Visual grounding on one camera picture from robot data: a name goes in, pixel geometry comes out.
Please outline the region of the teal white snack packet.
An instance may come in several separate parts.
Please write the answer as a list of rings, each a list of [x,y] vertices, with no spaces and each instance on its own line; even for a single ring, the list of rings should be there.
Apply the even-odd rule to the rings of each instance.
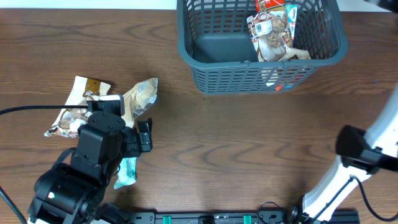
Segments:
[[[136,159],[136,157],[122,159],[114,189],[136,183]]]

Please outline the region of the grey plastic lattice basket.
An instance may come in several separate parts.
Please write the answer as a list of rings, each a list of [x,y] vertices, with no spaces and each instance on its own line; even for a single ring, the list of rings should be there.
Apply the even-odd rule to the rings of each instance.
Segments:
[[[293,46],[308,60],[261,62],[249,36],[254,1],[177,1],[178,50],[197,88],[207,95],[282,92],[294,89],[348,50],[336,1],[286,0],[297,9]]]

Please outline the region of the beige brown snack bag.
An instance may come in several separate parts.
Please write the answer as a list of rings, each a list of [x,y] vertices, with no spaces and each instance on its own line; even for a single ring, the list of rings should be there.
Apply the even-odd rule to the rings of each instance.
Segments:
[[[310,60],[307,50],[293,48],[286,10],[259,12],[246,19],[259,62]]]

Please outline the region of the red San Remo spaghetti pack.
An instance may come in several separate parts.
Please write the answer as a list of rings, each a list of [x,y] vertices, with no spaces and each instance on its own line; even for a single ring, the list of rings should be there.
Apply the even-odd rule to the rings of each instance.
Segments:
[[[255,0],[257,12],[283,11],[285,10],[284,0]]]

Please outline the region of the blue Kleenex tissue pack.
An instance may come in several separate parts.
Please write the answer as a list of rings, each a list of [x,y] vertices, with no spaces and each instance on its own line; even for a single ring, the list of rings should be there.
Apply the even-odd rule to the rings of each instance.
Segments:
[[[296,26],[297,13],[298,13],[298,5],[286,4],[285,10],[286,10],[287,17],[288,17],[290,34],[291,34],[292,40],[294,40],[295,39],[295,26]]]

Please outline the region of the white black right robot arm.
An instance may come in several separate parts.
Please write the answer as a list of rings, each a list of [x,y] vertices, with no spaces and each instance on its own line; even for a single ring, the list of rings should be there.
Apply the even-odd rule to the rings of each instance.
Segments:
[[[325,223],[342,201],[359,187],[368,210],[378,220],[394,222],[370,206],[363,182],[379,170],[397,172],[397,89],[378,119],[367,129],[344,126],[336,139],[336,158],[317,186],[306,193],[287,218],[288,223]]]

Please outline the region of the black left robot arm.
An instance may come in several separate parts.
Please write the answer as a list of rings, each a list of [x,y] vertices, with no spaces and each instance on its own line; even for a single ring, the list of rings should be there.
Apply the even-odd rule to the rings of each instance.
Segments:
[[[29,223],[90,223],[122,159],[153,148],[151,119],[130,128],[118,114],[94,112],[78,134],[35,183]]]

